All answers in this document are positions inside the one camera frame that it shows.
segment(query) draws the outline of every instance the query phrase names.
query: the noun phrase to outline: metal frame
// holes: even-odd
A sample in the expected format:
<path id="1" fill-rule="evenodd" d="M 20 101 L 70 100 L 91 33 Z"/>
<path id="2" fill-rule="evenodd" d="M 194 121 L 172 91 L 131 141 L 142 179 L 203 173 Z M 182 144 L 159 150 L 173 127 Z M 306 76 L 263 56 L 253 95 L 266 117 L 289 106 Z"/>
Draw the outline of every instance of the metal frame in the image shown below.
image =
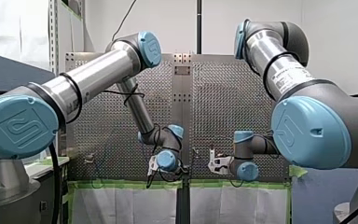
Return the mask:
<path id="1" fill-rule="evenodd" d="M 59 46 L 58 46 L 58 1 L 49 0 L 48 6 L 48 38 L 51 72 L 58 75 Z"/>

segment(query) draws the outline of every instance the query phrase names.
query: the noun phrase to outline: black joint ring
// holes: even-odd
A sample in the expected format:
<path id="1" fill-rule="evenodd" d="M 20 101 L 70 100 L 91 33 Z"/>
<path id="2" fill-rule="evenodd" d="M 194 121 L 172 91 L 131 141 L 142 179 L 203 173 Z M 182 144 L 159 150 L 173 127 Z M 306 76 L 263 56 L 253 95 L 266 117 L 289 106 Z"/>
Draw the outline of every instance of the black joint ring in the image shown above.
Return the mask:
<path id="1" fill-rule="evenodd" d="M 267 92 L 267 95 L 269 96 L 269 98 L 271 98 L 273 101 L 276 101 L 276 99 L 274 98 L 274 96 L 272 95 L 271 91 L 269 90 L 269 87 L 267 85 L 267 74 L 269 72 L 269 68 L 272 66 L 273 63 L 275 63 L 278 59 L 280 59 L 283 56 L 286 55 L 292 55 L 296 60 L 298 60 L 298 56 L 291 51 L 286 51 L 286 52 L 282 52 L 280 54 L 275 55 L 274 57 L 271 58 L 271 60 L 269 60 L 269 62 L 266 65 L 266 68 L 264 69 L 264 74 L 263 74 L 263 86 L 264 89 Z"/>
<path id="2" fill-rule="evenodd" d="M 235 160 L 240 160 L 240 161 L 251 161 L 253 158 L 250 158 L 250 157 L 248 157 L 248 158 L 243 158 L 243 157 L 234 157 L 234 159 Z"/>
<path id="3" fill-rule="evenodd" d="M 57 115 L 59 126 L 60 128 L 62 128 L 65 125 L 65 116 L 63 115 L 62 111 L 60 110 L 60 107 L 53 100 L 53 98 L 51 98 L 50 95 L 48 95 L 42 88 L 35 85 L 34 83 L 28 83 L 28 85 L 26 85 L 25 87 L 38 94 L 40 98 L 42 98 L 42 100 L 44 100 L 51 106 L 51 108 L 53 108 L 54 112 Z"/>
<path id="4" fill-rule="evenodd" d="M 283 96 L 281 96 L 281 99 L 279 99 L 279 101 L 282 101 L 288 97 L 290 97 L 291 95 L 293 95 L 295 92 L 300 91 L 308 86 L 313 86 L 316 84 L 330 84 L 330 85 L 334 85 L 336 86 L 336 84 L 334 84 L 334 82 L 329 81 L 329 80 L 325 80 L 325 79 L 313 79 L 311 81 L 308 82 L 303 82 L 299 85 L 294 86 L 290 91 L 288 91 L 287 93 L 285 93 Z"/>
<path id="5" fill-rule="evenodd" d="M 289 28 L 286 22 L 282 21 L 281 24 L 283 27 L 283 47 L 286 48 L 289 43 Z"/>
<path id="6" fill-rule="evenodd" d="M 81 113 L 81 109 L 83 108 L 83 97 L 81 96 L 81 90 L 79 88 L 79 86 L 77 85 L 77 83 L 72 79 L 71 76 L 69 76 L 68 74 L 66 73 L 61 73 L 60 76 L 62 77 L 66 77 L 66 79 L 68 79 L 71 83 L 71 85 L 75 88 L 75 93 L 76 93 L 76 97 L 77 97 L 77 104 L 78 104 L 78 107 L 77 107 L 77 114 L 74 118 L 72 118 L 71 120 L 69 120 L 68 122 L 66 123 L 72 123 L 74 122 L 79 116 L 80 116 L 80 113 Z"/>
<path id="7" fill-rule="evenodd" d="M 180 153 L 180 150 L 175 149 L 175 148 L 171 148 L 171 147 L 164 147 L 163 149 L 168 149 L 168 150 L 170 150 L 170 151 L 174 151 L 174 152 Z"/>
<path id="8" fill-rule="evenodd" d="M 249 62 L 248 50 L 246 47 L 246 42 L 249 40 L 249 38 L 246 37 L 246 32 L 248 30 L 249 22 L 251 22 L 249 19 L 246 19 L 243 22 L 243 30 L 242 30 L 243 31 L 243 58 L 244 58 L 245 62 L 248 64 L 249 68 L 252 70 L 252 72 L 255 73 L 256 75 L 260 76 L 260 74 L 253 68 L 252 64 Z"/>

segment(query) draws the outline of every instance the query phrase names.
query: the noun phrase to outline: green tape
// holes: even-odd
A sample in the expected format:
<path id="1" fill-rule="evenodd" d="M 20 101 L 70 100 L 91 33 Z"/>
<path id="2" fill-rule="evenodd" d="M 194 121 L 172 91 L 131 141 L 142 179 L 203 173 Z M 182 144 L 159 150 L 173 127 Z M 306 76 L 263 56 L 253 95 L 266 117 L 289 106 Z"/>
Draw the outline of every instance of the green tape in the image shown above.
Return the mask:
<path id="1" fill-rule="evenodd" d="M 234 185 L 240 185 L 238 180 L 232 180 Z M 191 188 L 222 188 L 231 187 L 228 180 L 191 180 Z M 266 182 L 251 182 L 243 183 L 241 188 L 251 189 L 289 189 L 290 183 L 266 183 Z"/>
<path id="2" fill-rule="evenodd" d="M 64 160 L 68 160 L 68 158 L 67 157 L 59 157 L 58 163 L 60 163 L 61 161 L 64 161 Z M 40 161 L 38 164 L 39 165 L 53 165 L 53 161 L 51 160 L 51 158 L 49 158 L 49 159 Z"/>
<path id="3" fill-rule="evenodd" d="M 300 178 L 303 175 L 307 174 L 307 170 L 304 168 L 301 168 L 299 166 L 295 166 L 295 165 L 290 165 L 289 166 L 289 175 L 290 176 L 295 176 L 297 178 Z"/>
<path id="4" fill-rule="evenodd" d="M 130 181 L 130 180 L 94 180 L 92 183 L 87 181 L 71 181 L 68 182 L 71 189 L 146 189 L 146 182 L 144 181 Z M 182 187 L 182 182 L 176 181 L 167 183 L 165 181 L 153 181 L 150 189 L 179 189 Z"/>

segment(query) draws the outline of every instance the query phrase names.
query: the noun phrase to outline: white wall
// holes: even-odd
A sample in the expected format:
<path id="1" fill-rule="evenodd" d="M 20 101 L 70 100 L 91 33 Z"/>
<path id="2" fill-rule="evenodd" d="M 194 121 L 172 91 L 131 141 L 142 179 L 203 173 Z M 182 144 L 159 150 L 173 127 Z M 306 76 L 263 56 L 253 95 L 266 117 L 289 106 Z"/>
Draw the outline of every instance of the white wall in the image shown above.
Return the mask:
<path id="1" fill-rule="evenodd" d="M 202 53 L 234 53 L 235 31 L 245 19 L 301 23 L 299 0 L 204 0 Z"/>
<path id="2" fill-rule="evenodd" d="M 87 51 L 104 51 L 132 0 L 86 0 Z M 164 53 L 196 51 L 197 0 L 137 1 L 118 36 L 154 32 Z M 237 25 L 255 21 L 301 22 L 298 0 L 204 0 L 202 52 L 233 54 Z"/>
<path id="3" fill-rule="evenodd" d="M 132 0 L 86 0 L 86 50 L 105 50 Z M 155 33 L 165 53 L 196 49 L 195 0 L 137 1 L 117 37 L 140 31 Z"/>
<path id="4" fill-rule="evenodd" d="M 303 0 L 302 28 L 310 43 L 310 72 L 358 92 L 358 1 Z"/>

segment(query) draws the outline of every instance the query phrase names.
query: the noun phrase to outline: robotic arm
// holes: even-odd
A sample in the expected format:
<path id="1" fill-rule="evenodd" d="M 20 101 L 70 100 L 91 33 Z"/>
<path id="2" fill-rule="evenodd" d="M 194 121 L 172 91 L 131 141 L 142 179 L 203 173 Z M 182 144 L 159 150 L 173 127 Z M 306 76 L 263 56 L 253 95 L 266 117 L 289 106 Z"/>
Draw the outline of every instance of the robotic arm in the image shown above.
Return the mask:
<path id="1" fill-rule="evenodd" d="M 295 165 L 315 169 L 358 168 L 358 95 L 349 96 L 305 69 L 309 47 L 299 27 L 246 20 L 236 32 L 235 57 L 263 78 L 266 92 L 277 102 L 272 136 L 235 132 L 234 157 L 216 164 L 211 151 L 212 172 L 255 180 L 253 153 L 282 154 Z"/>
<path id="2" fill-rule="evenodd" d="M 115 40 L 103 56 L 45 84 L 30 83 L 2 95 L 0 159 L 27 158 L 44 150 L 59 127 L 78 118 L 83 104 L 113 84 L 125 94 L 125 104 L 133 114 L 142 141 L 155 144 L 157 130 L 142 97 L 134 94 L 137 87 L 134 76 L 160 61 L 158 40 L 149 32 L 141 32 Z M 158 157 L 161 169 L 176 168 L 182 133 L 181 127 L 171 125 L 158 134 L 156 144 L 168 150 Z M 165 154 L 174 157 L 164 160 Z"/>
<path id="3" fill-rule="evenodd" d="M 158 40 L 149 32 L 141 32 L 115 40 L 103 56 L 51 81 L 42 85 L 29 83 L 0 95 L 0 209 L 19 207 L 17 203 L 28 200 L 39 188 L 37 182 L 29 180 L 18 159 L 31 157 L 51 146 L 57 131 L 78 118 L 83 104 L 114 84 L 125 95 L 125 105 L 140 131 L 139 139 L 164 148 L 156 156 L 158 168 L 176 171 L 181 166 L 177 157 L 183 129 L 175 125 L 156 129 L 143 99 L 135 94 L 134 76 L 160 61 Z M 28 222 L 22 219 L 25 216 L 13 215 L 19 219 L 0 218 Z"/>

